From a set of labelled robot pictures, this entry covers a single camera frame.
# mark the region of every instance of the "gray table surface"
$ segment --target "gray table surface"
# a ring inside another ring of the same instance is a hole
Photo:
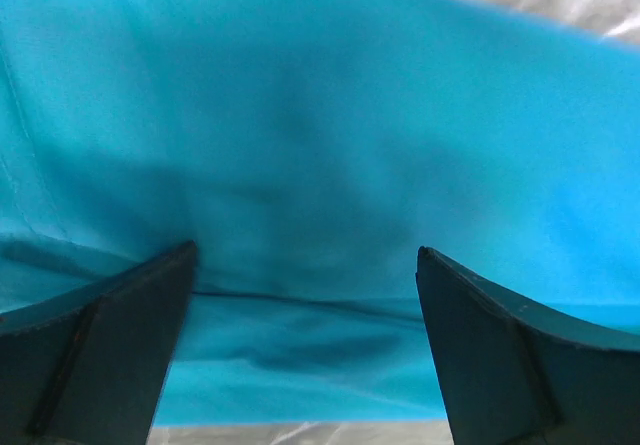
[[[488,0],[571,26],[640,43],[640,0]],[[150,445],[450,445],[446,422],[302,423],[154,429]]]

